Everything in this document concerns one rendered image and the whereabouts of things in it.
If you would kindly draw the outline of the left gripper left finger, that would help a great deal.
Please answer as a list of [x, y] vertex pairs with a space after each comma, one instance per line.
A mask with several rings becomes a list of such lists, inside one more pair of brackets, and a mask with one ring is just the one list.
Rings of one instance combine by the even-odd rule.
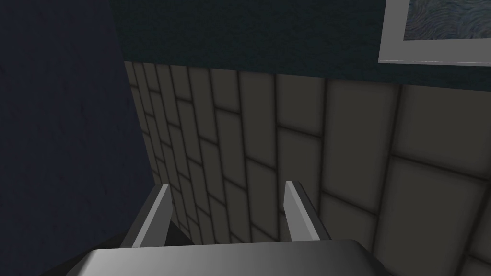
[[154, 186], [120, 247], [163, 247], [171, 216], [172, 196], [169, 185]]

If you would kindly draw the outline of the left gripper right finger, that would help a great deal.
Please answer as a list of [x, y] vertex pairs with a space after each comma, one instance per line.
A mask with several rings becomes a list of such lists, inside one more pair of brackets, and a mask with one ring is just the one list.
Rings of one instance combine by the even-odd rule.
[[283, 209], [292, 241], [331, 239], [301, 182], [285, 182]]

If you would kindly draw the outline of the grey framed wall picture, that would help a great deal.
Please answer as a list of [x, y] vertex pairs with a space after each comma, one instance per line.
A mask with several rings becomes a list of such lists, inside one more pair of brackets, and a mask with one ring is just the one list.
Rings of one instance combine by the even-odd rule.
[[379, 63], [491, 67], [491, 38], [404, 40], [410, 0], [386, 0]]

